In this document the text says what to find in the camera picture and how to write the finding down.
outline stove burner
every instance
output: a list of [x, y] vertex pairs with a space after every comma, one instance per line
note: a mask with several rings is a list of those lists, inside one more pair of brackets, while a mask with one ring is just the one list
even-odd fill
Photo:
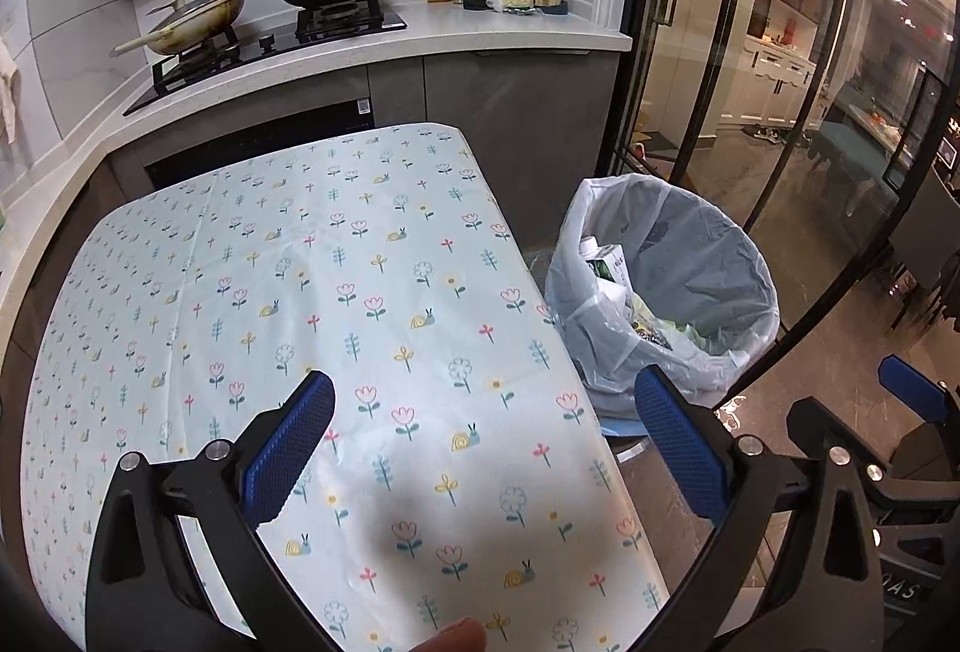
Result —
[[[190, 51], [184, 51], [176, 56], [167, 56], [166, 59], [155, 62], [152, 73], [157, 95], [162, 97], [179, 82], [189, 85], [195, 80], [209, 78], [219, 72], [225, 64], [238, 64], [240, 42], [237, 40], [236, 32], [233, 31], [233, 27], [227, 27], [223, 35], [227, 39], [227, 45], [217, 45], [215, 35]], [[176, 59], [176, 64], [164, 72], [164, 66], [173, 59]]]
[[296, 39], [301, 43], [319, 43], [333, 37], [362, 35], [380, 29], [382, 24], [379, 0], [344, 2], [300, 11], [296, 15]]

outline dining chair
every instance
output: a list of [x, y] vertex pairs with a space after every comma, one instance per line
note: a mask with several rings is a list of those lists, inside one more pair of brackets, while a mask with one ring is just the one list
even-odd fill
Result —
[[891, 233], [890, 246], [901, 262], [901, 270], [905, 269], [917, 283], [890, 326], [894, 330], [919, 294], [940, 285], [944, 265], [960, 251], [960, 203], [932, 168]]

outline lid handle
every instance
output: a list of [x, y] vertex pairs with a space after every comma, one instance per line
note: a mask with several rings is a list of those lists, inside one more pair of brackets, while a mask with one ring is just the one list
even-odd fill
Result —
[[165, 11], [166, 8], [174, 8], [174, 11], [179, 11], [179, 9], [185, 5], [186, 0], [174, 0], [173, 2], [168, 2], [166, 5], [161, 5], [159, 8], [154, 8], [152, 11], [147, 11], [147, 16], [150, 16], [152, 13]]

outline white plastic bag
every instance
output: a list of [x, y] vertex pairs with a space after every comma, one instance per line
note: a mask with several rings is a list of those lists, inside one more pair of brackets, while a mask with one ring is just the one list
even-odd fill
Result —
[[[692, 326], [694, 342], [668, 349], [638, 336], [600, 294], [578, 248], [584, 235], [621, 244], [634, 290], [660, 319]], [[637, 373], [657, 364], [688, 401], [714, 405], [776, 338], [779, 307], [766, 262], [722, 211], [653, 176], [580, 184], [560, 228], [546, 302], [608, 432], [609, 417], [637, 420]]]

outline towel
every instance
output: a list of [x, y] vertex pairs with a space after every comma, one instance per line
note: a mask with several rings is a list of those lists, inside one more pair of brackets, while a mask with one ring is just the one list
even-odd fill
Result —
[[16, 140], [16, 103], [13, 102], [16, 71], [16, 62], [10, 56], [3, 37], [0, 37], [0, 137], [6, 130], [8, 143]]

